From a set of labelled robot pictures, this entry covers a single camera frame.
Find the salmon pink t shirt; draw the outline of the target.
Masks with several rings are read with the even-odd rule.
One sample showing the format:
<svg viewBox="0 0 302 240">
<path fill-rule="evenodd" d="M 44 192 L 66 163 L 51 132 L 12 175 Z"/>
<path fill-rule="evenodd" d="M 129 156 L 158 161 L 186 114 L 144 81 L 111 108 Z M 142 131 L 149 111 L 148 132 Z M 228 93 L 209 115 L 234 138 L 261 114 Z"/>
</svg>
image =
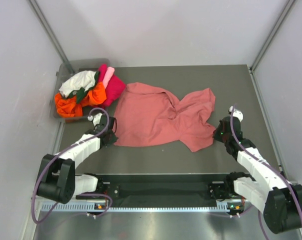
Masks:
<svg viewBox="0 0 302 240">
<path fill-rule="evenodd" d="M 121 147 L 149 147 L 174 141 L 191 152 L 211 146 L 215 127 L 208 123 L 216 97 L 210 88 L 183 99 L 160 87 L 130 83 L 119 98 L 114 117 Z"/>
</svg>

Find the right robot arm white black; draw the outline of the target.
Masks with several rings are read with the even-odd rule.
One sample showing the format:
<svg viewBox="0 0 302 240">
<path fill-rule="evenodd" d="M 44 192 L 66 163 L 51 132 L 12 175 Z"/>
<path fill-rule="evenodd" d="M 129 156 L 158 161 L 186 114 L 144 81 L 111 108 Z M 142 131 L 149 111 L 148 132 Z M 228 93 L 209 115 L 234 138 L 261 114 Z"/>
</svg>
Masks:
<svg viewBox="0 0 302 240">
<path fill-rule="evenodd" d="M 227 175 L 225 194 L 249 200 L 274 234 L 302 229 L 302 185 L 291 183 L 271 168 L 253 142 L 243 137 L 241 121 L 234 116 L 223 118 L 213 138 L 223 143 L 227 153 L 248 170 Z"/>
</svg>

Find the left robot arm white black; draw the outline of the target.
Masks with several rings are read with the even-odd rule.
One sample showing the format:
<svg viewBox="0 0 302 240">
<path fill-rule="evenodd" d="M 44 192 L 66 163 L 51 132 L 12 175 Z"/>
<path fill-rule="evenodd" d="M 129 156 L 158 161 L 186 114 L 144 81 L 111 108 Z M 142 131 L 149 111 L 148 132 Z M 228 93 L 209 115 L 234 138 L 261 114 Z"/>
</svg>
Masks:
<svg viewBox="0 0 302 240">
<path fill-rule="evenodd" d="M 64 153 L 46 154 L 40 164 L 37 179 L 40 180 L 36 195 L 66 204 L 72 198 L 88 193 L 100 198 L 105 191 L 95 175 L 76 174 L 76 168 L 90 155 L 117 141 L 117 120 L 101 113 L 90 116 L 93 129 L 85 132 Z"/>
</svg>

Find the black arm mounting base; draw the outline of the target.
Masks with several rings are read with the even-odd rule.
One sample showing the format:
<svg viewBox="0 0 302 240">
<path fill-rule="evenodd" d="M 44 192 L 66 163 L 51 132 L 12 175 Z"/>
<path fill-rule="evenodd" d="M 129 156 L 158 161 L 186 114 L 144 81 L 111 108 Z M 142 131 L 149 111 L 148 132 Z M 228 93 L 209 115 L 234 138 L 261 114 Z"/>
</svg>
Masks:
<svg viewBox="0 0 302 240">
<path fill-rule="evenodd" d="M 209 207 L 241 198 L 231 191 L 228 174 L 95 174 L 94 192 L 78 200 L 111 197 L 117 207 Z"/>
</svg>

